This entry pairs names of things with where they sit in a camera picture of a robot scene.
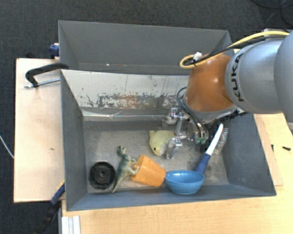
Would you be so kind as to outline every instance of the yellow plush toy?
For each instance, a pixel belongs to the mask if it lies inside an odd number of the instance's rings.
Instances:
[[[172,131],[159,130],[155,132],[151,130],[149,143],[152,151],[158,156],[162,155],[167,149],[169,140],[173,137],[175,137],[175,134]]]

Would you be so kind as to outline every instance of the bristles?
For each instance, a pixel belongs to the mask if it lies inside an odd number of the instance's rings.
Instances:
[[[223,150],[225,143],[227,141],[227,138],[228,138],[228,132],[229,132],[228,128],[223,129],[223,132],[220,136],[218,144],[217,144],[216,148],[214,149],[214,153],[220,154],[220,152]]]

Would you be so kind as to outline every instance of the wooden board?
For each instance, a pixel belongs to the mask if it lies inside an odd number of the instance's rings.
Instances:
[[[55,61],[16,61],[14,202],[50,200],[64,179],[60,83],[24,88],[27,70]],[[57,77],[55,71],[37,80]]]
[[[64,177],[60,84],[24,88],[27,70],[54,61],[17,59],[15,202],[49,200]],[[49,73],[37,80],[57,76]],[[255,120],[275,184],[283,179],[277,196],[82,212],[66,212],[64,202],[63,215],[80,215],[83,234],[293,233],[293,137],[283,115],[256,115]]]

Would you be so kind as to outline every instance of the green toy dinosaur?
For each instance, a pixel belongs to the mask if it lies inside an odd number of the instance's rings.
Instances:
[[[112,193],[115,192],[125,177],[137,174],[140,168],[138,166],[135,170],[132,169],[132,166],[136,163],[136,160],[132,159],[128,154],[125,154],[125,151],[126,148],[122,146],[119,146],[117,149],[117,154],[122,157],[122,160],[117,168],[116,181]]]

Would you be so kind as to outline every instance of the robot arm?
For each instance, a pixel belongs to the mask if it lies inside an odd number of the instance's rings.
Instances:
[[[232,58],[219,50],[182,60],[181,67],[193,68],[184,104],[201,122],[237,108],[256,114],[283,112],[293,133],[293,31],[266,34],[230,45],[247,44]]]

